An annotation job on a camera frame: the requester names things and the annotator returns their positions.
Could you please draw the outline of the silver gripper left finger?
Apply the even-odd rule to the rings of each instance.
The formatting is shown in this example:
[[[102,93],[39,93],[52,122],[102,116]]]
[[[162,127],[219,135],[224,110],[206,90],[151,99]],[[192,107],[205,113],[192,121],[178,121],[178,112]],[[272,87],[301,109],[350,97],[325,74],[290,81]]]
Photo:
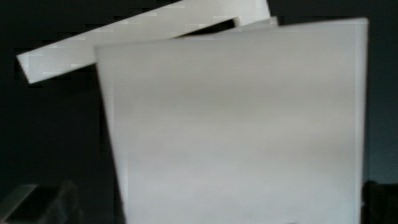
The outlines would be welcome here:
[[[0,202],[0,224],[84,224],[77,185],[20,185]]]

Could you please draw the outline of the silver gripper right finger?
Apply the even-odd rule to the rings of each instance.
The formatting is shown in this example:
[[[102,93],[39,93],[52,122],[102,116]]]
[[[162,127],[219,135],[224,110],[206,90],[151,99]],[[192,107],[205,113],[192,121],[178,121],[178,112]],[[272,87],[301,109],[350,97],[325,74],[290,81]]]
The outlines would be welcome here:
[[[398,224],[398,184],[365,183],[361,224]]]

